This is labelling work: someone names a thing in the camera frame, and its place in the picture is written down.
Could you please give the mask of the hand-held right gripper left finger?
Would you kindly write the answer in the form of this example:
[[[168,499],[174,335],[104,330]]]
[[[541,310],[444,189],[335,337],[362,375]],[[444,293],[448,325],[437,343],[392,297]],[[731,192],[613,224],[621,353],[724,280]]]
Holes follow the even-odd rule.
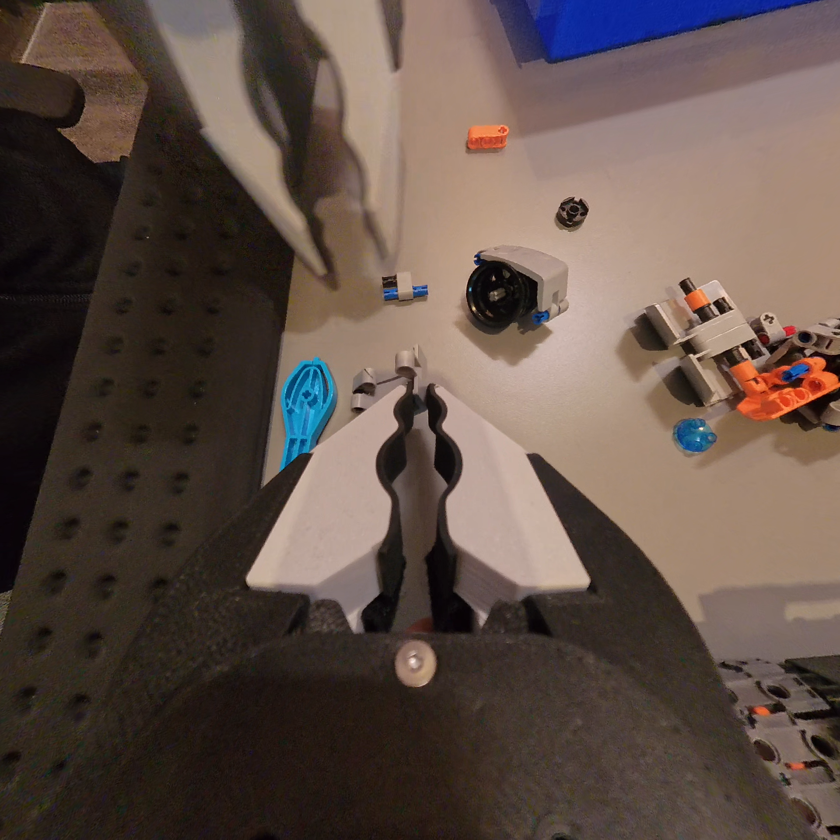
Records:
[[[247,574],[253,590],[340,604],[346,617],[394,617],[403,582],[400,502],[411,387],[299,457],[301,477]]]

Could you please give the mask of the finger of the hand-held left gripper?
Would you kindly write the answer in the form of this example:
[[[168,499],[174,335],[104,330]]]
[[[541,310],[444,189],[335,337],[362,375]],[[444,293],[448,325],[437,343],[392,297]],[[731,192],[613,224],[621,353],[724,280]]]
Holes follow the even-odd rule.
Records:
[[[403,213],[403,2],[300,1],[319,50],[304,195],[311,209],[348,192],[380,256]]]
[[[318,277],[328,274],[309,222],[295,203],[283,153],[256,101],[265,85],[247,69],[245,30],[234,2],[146,2],[185,93],[216,152],[257,207]]]

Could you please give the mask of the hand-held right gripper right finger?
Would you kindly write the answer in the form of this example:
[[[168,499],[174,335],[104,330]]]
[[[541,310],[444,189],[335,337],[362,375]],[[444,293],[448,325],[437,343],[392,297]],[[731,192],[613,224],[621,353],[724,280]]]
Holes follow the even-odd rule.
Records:
[[[432,616],[586,591],[591,577],[525,449],[442,386],[425,403],[445,484],[426,556]]]

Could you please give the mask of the grey axle connector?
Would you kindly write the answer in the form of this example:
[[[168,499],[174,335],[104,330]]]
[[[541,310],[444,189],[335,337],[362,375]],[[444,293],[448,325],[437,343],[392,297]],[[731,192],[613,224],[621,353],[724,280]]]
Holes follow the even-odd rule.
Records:
[[[425,410],[427,362],[419,344],[395,354],[393,370],[365,367],[353,378],[351,411],[362,413],[387,393],[411,386],[414,412]]]

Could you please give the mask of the grey sleeve with blue pins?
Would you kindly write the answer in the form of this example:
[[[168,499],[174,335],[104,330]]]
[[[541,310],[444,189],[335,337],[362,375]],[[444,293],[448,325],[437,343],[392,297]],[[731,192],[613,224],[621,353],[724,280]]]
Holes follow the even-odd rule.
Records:
[[[399,271],[381,279],[383,301],[408,302],[428,296],[427,285],[416,285],[409,271]]]

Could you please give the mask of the light blue paddle piece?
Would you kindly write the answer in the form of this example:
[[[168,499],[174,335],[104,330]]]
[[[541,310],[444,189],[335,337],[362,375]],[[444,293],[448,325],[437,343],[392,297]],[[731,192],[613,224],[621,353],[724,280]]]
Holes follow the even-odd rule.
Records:
[[[280,392],[285,427],[280,470],[300,455],[310,454],[338,403],[338,393],[329,367],[320,358],[301,361]]]

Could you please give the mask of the blue transparent round stud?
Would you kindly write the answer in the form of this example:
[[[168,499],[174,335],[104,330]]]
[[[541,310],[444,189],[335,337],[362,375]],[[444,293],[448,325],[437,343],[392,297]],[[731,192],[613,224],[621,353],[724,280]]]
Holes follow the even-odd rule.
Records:
[[[718,441],[718,436],[704,418],[684,418],[679,420],[671,434],[675,446],[687,456],[706,453]]]

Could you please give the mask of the black dimpled foam mat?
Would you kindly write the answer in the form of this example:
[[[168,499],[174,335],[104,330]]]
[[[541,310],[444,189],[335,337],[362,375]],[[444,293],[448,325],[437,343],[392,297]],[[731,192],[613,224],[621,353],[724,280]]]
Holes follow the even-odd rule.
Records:
[[[259,489],[294,260],[149,94],[2,632],[2,838],[63,834],[206,656],[183,574]]]

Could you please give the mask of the small grey orange brick assembly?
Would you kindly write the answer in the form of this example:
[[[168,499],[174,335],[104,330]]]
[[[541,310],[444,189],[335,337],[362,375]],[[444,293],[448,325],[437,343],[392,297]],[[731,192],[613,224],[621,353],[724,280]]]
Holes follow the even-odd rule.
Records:
[[[743,314],[723,285],[681,280],[679,291],[644,310],[696,399],[723,403],[755,423],[799,417],[839,431],[839,319],[795,327],[771,311]]]

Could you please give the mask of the blue storage bin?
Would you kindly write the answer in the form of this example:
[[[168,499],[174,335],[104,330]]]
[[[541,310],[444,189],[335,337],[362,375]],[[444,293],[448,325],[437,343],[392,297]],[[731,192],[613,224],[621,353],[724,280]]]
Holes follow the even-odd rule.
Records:
[[[493,1],[520,62],[551,63],[683,35],[806,1]]]

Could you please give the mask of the large grey tracked brick vehicle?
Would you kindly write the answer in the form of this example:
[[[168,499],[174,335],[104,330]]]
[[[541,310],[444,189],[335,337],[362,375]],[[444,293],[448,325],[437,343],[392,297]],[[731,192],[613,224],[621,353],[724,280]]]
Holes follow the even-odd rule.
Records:
[[[839,838],[839,656],[721,660],[755,752],[819,838]]]

